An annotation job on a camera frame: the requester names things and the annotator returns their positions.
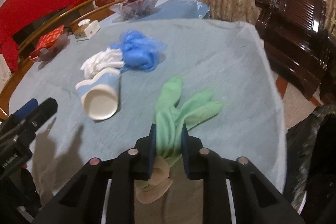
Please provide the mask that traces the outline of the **green rubber glove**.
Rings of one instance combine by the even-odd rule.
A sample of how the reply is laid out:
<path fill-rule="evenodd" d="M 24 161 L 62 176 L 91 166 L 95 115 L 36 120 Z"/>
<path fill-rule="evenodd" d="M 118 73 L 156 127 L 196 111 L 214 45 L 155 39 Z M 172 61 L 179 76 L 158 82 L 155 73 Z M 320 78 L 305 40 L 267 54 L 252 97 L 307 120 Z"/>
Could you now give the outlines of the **green rubber glove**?
<path fill-rule="evenodd" d="M 162 87 L 155 103 L 156 156 L 151 178 L 135 181 L 135 196 L 140 203 L 150 204 L 161 198 L 173 184 L 170 168 L 182 156 L 182 130 L 188 130 L 219 114 L 223 102 L 213 100 L 214 92 L 201 90 L 181 107 L 182 78 L 173 76 Z"/>

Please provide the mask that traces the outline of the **white blue paper cup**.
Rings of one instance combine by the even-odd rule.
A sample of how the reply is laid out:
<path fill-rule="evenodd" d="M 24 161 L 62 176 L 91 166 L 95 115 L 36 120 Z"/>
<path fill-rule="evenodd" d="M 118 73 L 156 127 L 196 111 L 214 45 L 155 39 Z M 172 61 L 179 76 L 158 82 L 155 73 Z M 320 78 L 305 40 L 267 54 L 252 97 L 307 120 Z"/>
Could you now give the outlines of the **white blue paper cup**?
<path fill-rule="evenodd" d="M 112 117 L 118 110 L 121 72 L 105 68 L 93 79 L 83 80 L 75 89 L 80 97 L 85 114 L 95 121 Z"/>

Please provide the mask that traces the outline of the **white cloth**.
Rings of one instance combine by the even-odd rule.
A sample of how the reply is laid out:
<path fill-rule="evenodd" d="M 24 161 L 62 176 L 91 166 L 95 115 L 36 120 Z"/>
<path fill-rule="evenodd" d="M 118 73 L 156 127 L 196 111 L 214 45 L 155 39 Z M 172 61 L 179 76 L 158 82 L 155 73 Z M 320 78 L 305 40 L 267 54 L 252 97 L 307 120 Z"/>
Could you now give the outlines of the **white cloth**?
<path fill-rule="evenodd" d="M 107 48 L 96 53 L 82 64 L 80 70 L 84 72 L 85 79 L 92 79 L 105 68 L 120 69 L 125 65 L 120 49 Z"/>

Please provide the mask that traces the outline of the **blue plastic bag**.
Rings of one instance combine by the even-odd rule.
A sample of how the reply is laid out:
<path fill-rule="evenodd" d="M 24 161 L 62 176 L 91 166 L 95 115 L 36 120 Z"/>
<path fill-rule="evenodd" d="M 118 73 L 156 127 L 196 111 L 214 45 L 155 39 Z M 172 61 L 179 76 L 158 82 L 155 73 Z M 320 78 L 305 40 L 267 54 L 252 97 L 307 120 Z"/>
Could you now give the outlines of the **blue plastic bag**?
<path fill-rule="evenodd" d="M 167 44 L 147 37 L 142 32 L 126 30 L 120 35 L 119 43 L 112 43 L 109 47 L 121 51 L 124 62 L 122 72 L 129 70 L 151 72 L 158 66 Z"/>

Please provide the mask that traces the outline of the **black lined trash bin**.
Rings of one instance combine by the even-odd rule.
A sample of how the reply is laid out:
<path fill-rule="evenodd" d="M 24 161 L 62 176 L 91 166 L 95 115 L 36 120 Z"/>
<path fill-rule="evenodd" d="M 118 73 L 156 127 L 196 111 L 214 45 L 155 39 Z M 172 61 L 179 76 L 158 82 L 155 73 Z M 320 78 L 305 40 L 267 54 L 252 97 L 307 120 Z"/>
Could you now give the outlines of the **black lined trash bin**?
<path fill-rule="evenodd" d="M 284 197 L 305 223 L 335 223 L 335 105 L 323 105 L 286 134 Z"/>

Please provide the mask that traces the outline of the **red snack packet dish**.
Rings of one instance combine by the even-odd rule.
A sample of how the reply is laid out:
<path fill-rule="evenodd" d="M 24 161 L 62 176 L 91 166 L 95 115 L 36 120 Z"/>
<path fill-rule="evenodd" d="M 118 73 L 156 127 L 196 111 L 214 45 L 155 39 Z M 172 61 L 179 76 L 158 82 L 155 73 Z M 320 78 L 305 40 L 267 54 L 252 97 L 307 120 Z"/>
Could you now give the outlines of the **red snack packet dish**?
<path fill-rule="evenodd" d="M 52 60 L 68 43 L 68 30 L 64 25 L 42 35 L 35 50 L 29 55 L 34 63 Z"/>

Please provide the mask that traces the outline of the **wooden TV cabinet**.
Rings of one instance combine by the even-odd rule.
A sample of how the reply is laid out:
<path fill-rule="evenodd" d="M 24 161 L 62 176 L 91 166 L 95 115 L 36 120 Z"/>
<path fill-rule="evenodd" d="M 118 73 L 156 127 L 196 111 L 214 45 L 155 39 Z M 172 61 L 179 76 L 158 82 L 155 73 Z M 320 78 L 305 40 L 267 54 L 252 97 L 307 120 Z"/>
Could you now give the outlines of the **wooden TV cabinet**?
<path fill-rule="evenodd" d="M 64 25 L 71 31 L 78 29 L 78 23 L 83 19 L 93 19 L 102 21 L 114 12 L 110 10 L 110 6 L 121 3 L 125 0 L 115 0 L 114 2 L 107 3 L 104 6 L 96 7 L 95 0 L 87 0 L 71 9 L 63 9 L 56 13 L 53 17 L 43 23 L 37 28 L 27 39 L 19 45 L 19 64 L 18 71 L 14 72 L 10 77 L 4 88 L 1 90 L 1 119 L 6 119 L 9 112 L 9 100 L 15 88 L 21 82 L 24 75 L 32 67 L 33 62 L 29 58 L 23 58 L 22 52 L 28 47 L 35 45 L 39 38 L 57 28 Z"/>

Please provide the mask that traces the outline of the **white tissue box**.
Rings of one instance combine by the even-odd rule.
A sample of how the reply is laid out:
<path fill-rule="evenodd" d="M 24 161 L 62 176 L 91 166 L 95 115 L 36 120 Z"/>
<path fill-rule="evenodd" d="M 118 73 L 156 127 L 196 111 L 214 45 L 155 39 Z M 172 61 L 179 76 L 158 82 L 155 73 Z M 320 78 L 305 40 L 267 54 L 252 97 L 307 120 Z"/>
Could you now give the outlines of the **white tissue box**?
<path fill-rule="evenodd" d="M 92 38 L 100 29 L 98 20 L 83 19 L 73 34 L 77 41 L 84 41 Z"/>

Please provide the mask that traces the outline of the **grey blue tablecloth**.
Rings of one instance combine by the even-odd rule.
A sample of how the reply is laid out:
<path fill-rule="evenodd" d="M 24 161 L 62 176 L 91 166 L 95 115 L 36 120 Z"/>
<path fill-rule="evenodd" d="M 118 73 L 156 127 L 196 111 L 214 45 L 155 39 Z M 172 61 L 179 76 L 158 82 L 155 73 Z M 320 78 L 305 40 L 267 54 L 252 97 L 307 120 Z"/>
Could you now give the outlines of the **grey blue tablecloth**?
<path fill-rule="evenodd" d="M 154 71 L 123 73 L 120 109 L 112 118 L 93 121 L 75 89 L 84 78 L 80 68 L 126 30 L 164 42 L 166 50 Z M 42 102 L 52 97 L 58 103 L 56 115 L 31 145 L 29 171 L 42 201 L 50 200 L 90 158 L 113 159 L 146 136 L 161 88 L 173 76 L 182 78 L 182 102 L 208 88 L 224 104 L 217 116 L 193 128 L 191 135 L 221 157 L 247 157 L 283 190 L 284 110 L 255 27 L 244 22 L 172 19 L 119 23 L 85 42 L 72 39 L 52 61 L 34 64 L 25 74 L 11 96 L 11 112 L 32 98 Z"/>

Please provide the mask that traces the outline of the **glass fruit bowl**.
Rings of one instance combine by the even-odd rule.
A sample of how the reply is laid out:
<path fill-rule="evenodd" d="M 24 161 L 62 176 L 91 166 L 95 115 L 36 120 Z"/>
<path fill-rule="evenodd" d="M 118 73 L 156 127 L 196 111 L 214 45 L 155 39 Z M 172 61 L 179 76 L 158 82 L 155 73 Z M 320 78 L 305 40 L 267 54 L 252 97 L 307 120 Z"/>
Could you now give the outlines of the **glass fruit bowl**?
<path fill-rule="evenodd" d="M 130 20 L 153 14 L 158 1 L 159 0 L 137 0 L 132 3 L 124 1 L 110 6 L 110 10 L 119 15 L 122 20 Z"/>

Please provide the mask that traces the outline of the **blue side table cover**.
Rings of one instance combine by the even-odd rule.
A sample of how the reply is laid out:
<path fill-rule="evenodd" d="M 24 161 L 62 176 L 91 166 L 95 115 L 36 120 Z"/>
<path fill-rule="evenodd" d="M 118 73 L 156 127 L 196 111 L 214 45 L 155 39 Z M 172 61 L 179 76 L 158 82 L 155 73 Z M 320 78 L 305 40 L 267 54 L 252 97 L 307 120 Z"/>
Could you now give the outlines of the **blue side table cover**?
<path fill-rule="evenodd" d="M 102 28 L 123 22 L 139 22 L 162 19 L 210 19 L 210 7 L 199 0 L 159 1 L 154 13 L 135 19 L 123 20 L 118 14 L 112 14 L 99 22 Z"/>

